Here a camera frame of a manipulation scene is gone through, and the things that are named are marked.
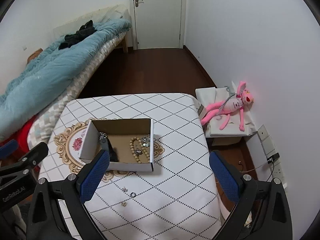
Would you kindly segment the red cloth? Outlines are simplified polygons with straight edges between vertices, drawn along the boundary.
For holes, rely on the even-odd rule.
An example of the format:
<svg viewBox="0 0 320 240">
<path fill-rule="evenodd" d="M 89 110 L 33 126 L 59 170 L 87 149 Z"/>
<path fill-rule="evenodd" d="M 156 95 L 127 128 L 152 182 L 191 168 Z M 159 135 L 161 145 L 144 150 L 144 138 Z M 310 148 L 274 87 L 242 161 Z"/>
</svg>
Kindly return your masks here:
<svg viewBox="0 0 320 240">
<path fill-rule="evenodd" d="M 29 152 L 29 147 L 27 143 L 27 136 L 29 130 L 34 123 L 36 116 L 33 116 L 30 120 L 28 120 L 21 129 L 12 134 L 8 139 L 2 141 L 0 146 L 5 145 L 11 140 L 16 140 L 18 143 L 18 148 L 10 154 L 8 157 L 1 158 L 1 167 L 7 166 L 10 164 L 14 164 L 18 162 L 26 153 Z"/>
</svg>

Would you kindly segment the black charger plug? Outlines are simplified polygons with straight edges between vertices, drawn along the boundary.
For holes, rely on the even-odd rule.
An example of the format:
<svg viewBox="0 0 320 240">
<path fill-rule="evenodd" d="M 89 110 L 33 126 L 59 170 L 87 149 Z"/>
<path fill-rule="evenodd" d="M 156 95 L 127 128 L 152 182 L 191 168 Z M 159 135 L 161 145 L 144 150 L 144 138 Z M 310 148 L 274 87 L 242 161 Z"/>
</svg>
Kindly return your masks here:
<svg viewBox="0 0 320 240">
<path fill-rule="evenodd" d="M 279 153 L 275 153 L 273 155 L 271 155 L 270 157 L 267 158 L 267 163 L 270 164 L 270 163 L 275 163 L 278 159 L 280 158 L 280 155 Z"/>
</svg>

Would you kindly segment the teal blue duvet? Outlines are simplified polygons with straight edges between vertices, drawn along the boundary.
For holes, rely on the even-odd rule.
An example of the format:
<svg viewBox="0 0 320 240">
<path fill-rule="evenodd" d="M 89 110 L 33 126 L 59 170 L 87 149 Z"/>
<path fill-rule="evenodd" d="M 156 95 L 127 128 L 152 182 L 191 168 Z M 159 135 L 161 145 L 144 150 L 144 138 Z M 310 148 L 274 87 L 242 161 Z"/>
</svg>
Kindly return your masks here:
<svg viewBox="0 0 320 240">
<path fill-rule="evenodd" d="M 94 25 L 95 32 L 70 48 L 59 49 L 59 38 L 31 60 L 1 95 L 1 140 L 53 102 L 95 57 L 102 46 L 131 28 L 125 18 Z"/>
</svg>

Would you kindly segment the white cardboard box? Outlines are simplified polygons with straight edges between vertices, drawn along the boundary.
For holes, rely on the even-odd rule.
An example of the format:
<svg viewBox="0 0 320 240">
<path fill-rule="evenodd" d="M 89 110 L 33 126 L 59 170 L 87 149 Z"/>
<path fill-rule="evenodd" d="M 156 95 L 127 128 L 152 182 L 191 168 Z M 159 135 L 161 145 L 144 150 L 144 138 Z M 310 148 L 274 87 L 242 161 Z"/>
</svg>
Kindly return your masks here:
<svg viewBox="0 0 320 240">
<path fill-rule="evenodd" d="M 153 120 L 91 120 L 84 133 L 78 158 L 89 163 L 97 153 L 108 150 L 109 171 L 153 172 Z M 140 149 L 143 154 L 135 154 Z"/>
</svg>

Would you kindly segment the patterned tablecloth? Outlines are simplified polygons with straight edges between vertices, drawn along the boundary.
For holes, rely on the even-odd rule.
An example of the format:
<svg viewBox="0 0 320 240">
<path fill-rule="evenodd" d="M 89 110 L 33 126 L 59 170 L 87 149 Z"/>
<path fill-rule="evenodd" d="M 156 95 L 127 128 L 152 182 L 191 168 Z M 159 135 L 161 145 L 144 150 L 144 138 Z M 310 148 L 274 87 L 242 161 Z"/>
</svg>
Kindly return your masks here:
<svg viewBox="0 0 320 240">
<path fill-rule="evenodd" d="M 153 172 L 108 172 L 87 210 L 108 239 L 211 239 L 221 227 L 220 208 L 199 108 L 182 93 L 73 100 L 53 129 L 40 176 L 62 180 L 82 168 L 78 153 L 91 119 L 150 118 Z"/>
</svg>

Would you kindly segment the brown pillow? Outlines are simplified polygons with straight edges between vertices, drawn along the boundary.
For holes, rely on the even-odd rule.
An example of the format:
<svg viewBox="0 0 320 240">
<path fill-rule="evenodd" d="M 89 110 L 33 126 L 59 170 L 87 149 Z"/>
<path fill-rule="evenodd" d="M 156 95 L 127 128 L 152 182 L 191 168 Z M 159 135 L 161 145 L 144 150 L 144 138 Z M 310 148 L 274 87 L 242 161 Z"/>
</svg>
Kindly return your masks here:
<svg viewBox="0 0 320 240">
<path fill-rule="evenodd" d="M 27 63 L 29 63 L 31 60 L 35 59 L 36 57 L 38 57 L 41 53 L 43 52 L 43 49 L 40 48 L 38 50 L 36 50 L 35 52 L 33 52 L 28 58 L 27 58 Z"/>
</svg>

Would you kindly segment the pink panther plush toy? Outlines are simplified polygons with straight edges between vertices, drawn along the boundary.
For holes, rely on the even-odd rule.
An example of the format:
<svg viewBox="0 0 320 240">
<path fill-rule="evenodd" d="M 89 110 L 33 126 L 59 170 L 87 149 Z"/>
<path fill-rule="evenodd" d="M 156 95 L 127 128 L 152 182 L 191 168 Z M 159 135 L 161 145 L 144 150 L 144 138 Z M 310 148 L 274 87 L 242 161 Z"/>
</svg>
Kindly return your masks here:
<svg viewBox="0 0 320 240">
<path fill-rule="evenodd" d="M 231 114 L 234 112 L 239 112 L 240 114 L 240 131 L 244 132 L 244 111 L 245 106 L 250 106 L 254 102 L 253 95 L 250 93 L 249 90 L 246 89 L 246 82 L 240 81 L 237 87 L 236 93 L 230 95 L 224 101 L 218 101 L 215 103 L 211 103 L 206 107 L 206 114 L 201 119 L 201 125 L 205 126 L 212 120 L 215 116 L 225 115 L 227 118 L 225 121 L 220 125 L 219 130 L 223 130 L 231 117 Z"/>
</svg>

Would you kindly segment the white cloth covered box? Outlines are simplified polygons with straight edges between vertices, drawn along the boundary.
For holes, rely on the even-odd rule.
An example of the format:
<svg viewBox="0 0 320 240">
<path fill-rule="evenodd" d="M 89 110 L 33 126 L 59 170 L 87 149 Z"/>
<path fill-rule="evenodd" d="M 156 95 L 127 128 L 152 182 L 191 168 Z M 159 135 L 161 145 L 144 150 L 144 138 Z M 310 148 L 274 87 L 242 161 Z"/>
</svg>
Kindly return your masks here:
<svg viewBox="0 0 320 240">
<path fill-rule="evenodd" d="M 257 132 L 249 111 L 254 97 L 244 81 L 223 88 L 199 88 L 195 93 L 206 137 L 244 137 Z"/>
</svg>

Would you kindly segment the black clothing on bed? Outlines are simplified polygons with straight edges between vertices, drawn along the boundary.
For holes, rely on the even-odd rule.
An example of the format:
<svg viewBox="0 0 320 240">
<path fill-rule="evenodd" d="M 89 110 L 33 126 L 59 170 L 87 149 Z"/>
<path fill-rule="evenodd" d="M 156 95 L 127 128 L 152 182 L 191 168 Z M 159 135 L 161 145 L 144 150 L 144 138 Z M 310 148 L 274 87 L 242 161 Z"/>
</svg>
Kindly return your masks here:
<svg viewBox="0 0 320 240">
<path fill-rule="evenodd" d="M 59 45 L 59 50 L 71 48 L 73 45 L 78 44 L 85 38 L 89 37 L 97 30 L 93 26 L 93 21 L 89 20 L 87 23 L 82 25 L 79 30 L 74 34 L 69 34 L 64 37 L 64 41 Z"/>
</svg>

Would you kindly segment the white door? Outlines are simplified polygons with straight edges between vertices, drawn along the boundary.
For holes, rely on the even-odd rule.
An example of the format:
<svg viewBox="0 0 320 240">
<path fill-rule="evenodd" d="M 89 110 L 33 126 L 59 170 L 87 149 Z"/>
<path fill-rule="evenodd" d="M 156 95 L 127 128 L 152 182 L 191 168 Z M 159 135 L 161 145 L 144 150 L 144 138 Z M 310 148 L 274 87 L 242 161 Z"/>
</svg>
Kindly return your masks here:
<svg viewBox="0 0 320 240">
<path fill-rule="evenodd" d="M 180 46 L 181 0 L 134 0 L 138 49 Z"/>
</svg>

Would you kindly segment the white wall power strip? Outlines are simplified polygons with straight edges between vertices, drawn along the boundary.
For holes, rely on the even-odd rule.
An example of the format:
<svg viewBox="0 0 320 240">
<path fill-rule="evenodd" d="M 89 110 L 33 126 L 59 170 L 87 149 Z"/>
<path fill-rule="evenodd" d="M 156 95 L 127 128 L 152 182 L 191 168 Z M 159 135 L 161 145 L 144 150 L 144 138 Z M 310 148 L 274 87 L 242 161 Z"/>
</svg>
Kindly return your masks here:
<svg viewBox="0 0 320 240">
<path fill-rule="evenodd" d="M 265 125 L 261 125 L 258 129 L 258 137 L 261 142 L 266 159 L 275 153 L 279 153 Z M 271 178 L 279 178 L 283 184 L 284 189 L 286 189 L 287 182 L 285 179 L 285 173 L 282 169 L 281 159 L 279 158 L 274 164 L 270 163 L 268 165 L 271 171 Z"/>
</svg>

